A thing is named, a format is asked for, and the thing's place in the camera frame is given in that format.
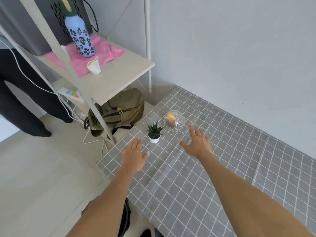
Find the succulent plant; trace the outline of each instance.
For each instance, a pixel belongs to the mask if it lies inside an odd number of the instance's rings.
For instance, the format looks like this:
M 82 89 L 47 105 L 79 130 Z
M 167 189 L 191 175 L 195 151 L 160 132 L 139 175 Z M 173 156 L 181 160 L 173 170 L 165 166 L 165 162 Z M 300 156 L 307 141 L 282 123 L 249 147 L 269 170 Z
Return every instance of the succulent plant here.
M 162 131 L 162 129 L 165 127 L 165 126 L 160 126 L 158 127 L 158 121 L 155 123 L 153 123 L 153 125 L 150 125 L 150 124 L 147 124 L 148 126 L 148 136 L 150 139 L 157 139 L 160 137 L 160 135 L 162 135 L 160 132 Z

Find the olive green backpack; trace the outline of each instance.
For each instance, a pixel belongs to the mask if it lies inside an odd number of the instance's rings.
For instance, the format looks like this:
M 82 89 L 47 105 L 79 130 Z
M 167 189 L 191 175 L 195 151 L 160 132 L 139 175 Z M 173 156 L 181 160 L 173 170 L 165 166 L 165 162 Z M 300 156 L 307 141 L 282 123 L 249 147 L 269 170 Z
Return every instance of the olive green backpack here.
M 133 88 L 121 91 L 103 105 L 95 104 L 107 125 L 113 125 L 112 134 L 117 130 L 115 124 L 133 124 L 141 119 L 144 112 L 144 98 L 140 90 Z M 90 127 L 91 134 L 100 136 L 104 129 L 91 109 L 84 120 L 84 128 Z

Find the green bottle cap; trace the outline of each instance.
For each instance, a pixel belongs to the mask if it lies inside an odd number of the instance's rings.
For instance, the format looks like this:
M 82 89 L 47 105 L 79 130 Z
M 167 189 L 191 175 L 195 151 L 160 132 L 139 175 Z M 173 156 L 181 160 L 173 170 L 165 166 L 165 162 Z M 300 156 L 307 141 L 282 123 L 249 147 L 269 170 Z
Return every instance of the green bottle cap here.
M 61 8 L 62 8 L 64 15 L 66 17 L 78 16 L 78 13 L 77 13 L 77 10 L 76 10 L 74 4 L 71 2 L 71 3 L 69 3 L 69 6 L 70 6 L 69 8 L 66 8 L 64 3 L 61 2 Z

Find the white metal pole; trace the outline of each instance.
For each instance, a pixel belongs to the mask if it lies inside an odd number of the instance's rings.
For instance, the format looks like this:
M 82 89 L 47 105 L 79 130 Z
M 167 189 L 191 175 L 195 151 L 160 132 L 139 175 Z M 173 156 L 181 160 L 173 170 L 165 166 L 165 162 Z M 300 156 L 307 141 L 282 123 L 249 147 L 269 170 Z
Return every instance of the white metal pole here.
M 145 9 L 145 32 L 146 32 L 146 54 L 147 59 L 151 60 L 151 43 L 150 43 L 150 0 L 144 0 Z M 151 103 L 151 69 L 147 72 L 148 75 L 148 95 L 149 103 Z
M 116 144 L 116 140 L 113 137 L 112 133 L 108 129 L 106 123 L 104 122 L 100 112 L 96 108 L 96 106 L 93 104 L 92 99 L 89 95 L 89 93 L 86 92 L 85 87 L 81 86 L 80 79 L 77 76 L 77 73 L 75 72 L 74 68 L 70 64 L 70 61 L 67 59 L 65 53 L 63 52 L 60 44 L 58 43 L 56 37 L 54 36 L 54 33 L 50 29 L 49 25 L 47 24 L 46 20 L 44 19 L 41 11 L 37 7 L 34 0 L 20 0 L 22 5 L 25 7 L 26 11 L 48 42 L 51 49 L 54 51 L 60 62 L 64 65 L 66 71 L 69 73 L 69 76 L 73 79 L 75 86 L 79 89 L 79 91 L 82 93 L 83 97 L 85 98 L 86 102 L 90 106 L 91 110 L 93 111 L 94 115 L 100 122 L 101 126 L 104 128 L 105 133 L 108 135 L 108 141 L 110 141 L 113 145 Z
M 12 44 L 12 46 L 21 54 L 21 56 L 30 64 L 30 66 L 34 69 L 34 71 L 36 71 L 36 73 L 45 81 L 45 83 L 52 89 L 52 91 L 58 95 L 57 91 L 55 90 L 55 88 L 52 86 L 52 84 L 46 79 L 46 77 L 42 74 L 42 72 L 34 65 L 34 63 L 32 62 L 32 60 L 24 53 L 24 50 L 22 49 L 22 47 L 20 47 L 13 39 L 12 37 L 9 35 L 9 33 L 6 32 L 6 30 L 3 28 L 3 26 L 0 24 L 0 32 L 5 36 L 5 38 Z M 68 105 L 68 103 L 61 98 L 61 101 L 65 104 L 65 106 L 72 111 L 72 108 Z M 73 115 L 77 118 L 79 118 L 79 116 L 77 116 L 76 113 L 73 113 Z

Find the lower shelf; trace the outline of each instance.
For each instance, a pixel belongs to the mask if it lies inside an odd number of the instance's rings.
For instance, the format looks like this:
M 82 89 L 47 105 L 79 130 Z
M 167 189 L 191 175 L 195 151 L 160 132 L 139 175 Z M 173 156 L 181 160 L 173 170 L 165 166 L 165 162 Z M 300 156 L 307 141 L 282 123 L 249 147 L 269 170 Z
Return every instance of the lower shelf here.
M 56 90 L 59 90 L 62 87 L 67 88 L 71 91 L 77 90 L 77 88 L 73 84 L 71 84 L 69 81 L 67 81 L 65 78 L 60 78 L 59 80 L 55 81 L 52 85 Z M 88 115 L 88 111 L 90 107 L 87 103 L 76 101 L 73 99 L 69 99 L 69 101 L 71 101 L 74 105 L 76 105 L 77 108 L 79 108 L 83 114 L 85 114 L 86 116 Z M 154 108 L 153 105 L 145 101 L 143 116 L 147 115 L 153 108 Z M 117 142 L 120 141 L 120 139 L 122 139 L 128 132 L 129 130 L 119 128 L 114 134 L 116 141 Z M 105 132 L 101 136 L 107 140 Z

